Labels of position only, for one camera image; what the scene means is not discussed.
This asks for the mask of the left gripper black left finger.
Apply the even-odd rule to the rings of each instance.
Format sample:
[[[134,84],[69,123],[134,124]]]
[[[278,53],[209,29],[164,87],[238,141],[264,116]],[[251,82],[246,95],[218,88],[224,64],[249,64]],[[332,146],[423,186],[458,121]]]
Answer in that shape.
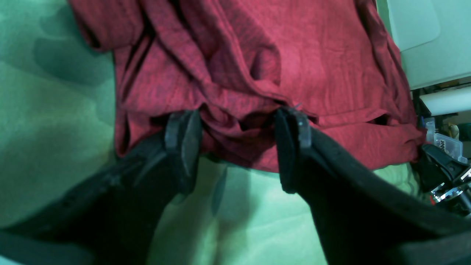
[[[170,201],[196,184],[198,110],[172,113],[163,131],[37,213],[1,229],[1,257],[21,265],[144,265]]]

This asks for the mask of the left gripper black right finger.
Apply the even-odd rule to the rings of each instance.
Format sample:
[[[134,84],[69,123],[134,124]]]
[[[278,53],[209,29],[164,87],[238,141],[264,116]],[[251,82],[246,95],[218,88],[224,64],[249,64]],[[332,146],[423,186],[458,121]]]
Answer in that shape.
[[[328,264],[470,264],[470,218],[380,179],[296,109],[276,111],[275,138],[281,186],[311,208]]]

